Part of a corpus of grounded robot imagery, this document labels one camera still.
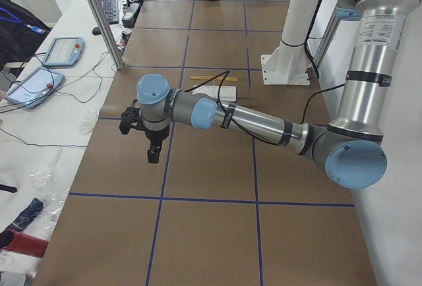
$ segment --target red cylinder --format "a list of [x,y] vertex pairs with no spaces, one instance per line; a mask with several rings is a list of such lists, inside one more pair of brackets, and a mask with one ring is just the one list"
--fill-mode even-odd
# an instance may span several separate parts
[[13,230],[0,233],[0,250],[21,253],[42,258],[48,241]]

